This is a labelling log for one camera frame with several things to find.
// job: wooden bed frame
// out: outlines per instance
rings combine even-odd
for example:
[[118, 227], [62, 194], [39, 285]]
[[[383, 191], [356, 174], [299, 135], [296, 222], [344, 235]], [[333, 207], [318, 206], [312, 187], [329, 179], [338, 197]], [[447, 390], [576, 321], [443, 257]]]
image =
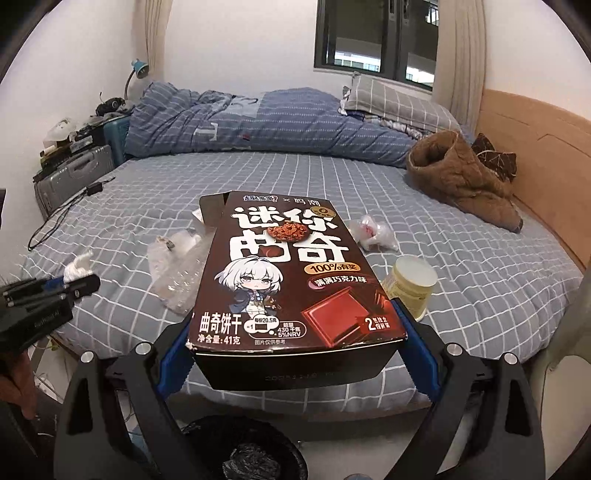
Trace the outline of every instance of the wooden bed frame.
[[584, 271], [591, 257], [591, 121], [548, 103], [485, 90], [476, 133], [517, 154], [516, 204]]

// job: checkered bed sheet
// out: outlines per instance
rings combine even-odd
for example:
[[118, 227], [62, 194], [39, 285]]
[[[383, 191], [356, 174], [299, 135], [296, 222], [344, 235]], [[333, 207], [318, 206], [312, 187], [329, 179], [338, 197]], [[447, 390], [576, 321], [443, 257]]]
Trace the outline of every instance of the checkered bed sheet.
[[[147, 246], [157, 235], [191, 225], [204, 194], [251, 190], [323, 197], [343, 220], [369, 213], [396, 232], [400, 254], [421, 255], [439, 282], [424, 322], [445, 342], [496, 358], [511, 351], [524, 361], [548, 344], [581, 273], [558, 242], [524, 216], [517, 235], [412, 189], [405, 170], [301, 154], [192, 153], [128, 161], [105, 191], [85, 198], [65, 223], [23, 263], [22, 276], [58, 275], [89, 247], [102, 279], [59, 334], [76, 350], [100, 356], [154, 341], [181, 320], [148, 291]], [[367, 255], [382, 279], [400, 254]], [[184, 390], [212, 401], [288, 414], [401, 408], [424, 401], [396, 354], [371, 380], [306, 390], [212, 390], [194, 367]]]

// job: human hand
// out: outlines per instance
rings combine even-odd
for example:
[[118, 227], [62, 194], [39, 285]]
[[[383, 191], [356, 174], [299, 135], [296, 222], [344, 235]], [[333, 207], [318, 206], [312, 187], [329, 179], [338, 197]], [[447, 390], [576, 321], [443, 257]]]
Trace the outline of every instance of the human hand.
[[0, 400], [18, 405], [26, 419], [34, 419], [37, 389], [29, 355], [26, 351], [18, 355], [0, 353], [0, 362], [4, 363], [7, 372], [0, 375]]

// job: brown jacket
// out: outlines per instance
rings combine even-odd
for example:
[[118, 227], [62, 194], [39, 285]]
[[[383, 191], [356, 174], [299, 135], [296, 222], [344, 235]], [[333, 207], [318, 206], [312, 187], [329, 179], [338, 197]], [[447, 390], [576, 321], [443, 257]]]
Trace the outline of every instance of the brown jacket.
[[417, 142], [407, 156], [407, 170], [430, 197], [511, 232], [521, 231], [523, 220], [510, 202], [510, 182], [486, 168], [458, 133], [443, 131]]

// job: white-haired anime girl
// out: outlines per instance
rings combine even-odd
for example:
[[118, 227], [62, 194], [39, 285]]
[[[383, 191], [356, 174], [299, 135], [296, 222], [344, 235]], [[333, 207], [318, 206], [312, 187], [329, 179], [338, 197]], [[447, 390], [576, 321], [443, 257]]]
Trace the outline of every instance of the white-haired anime girl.
[[237, 258], [215, 280], [236, 292], [236, 303], [230, 305], [232, 313], [247, 312], [251, 319], [256, 315], [275, 315], [278, 306], [271, 296], [281, 289], [283, 275], [266, 258], [256, 255]]

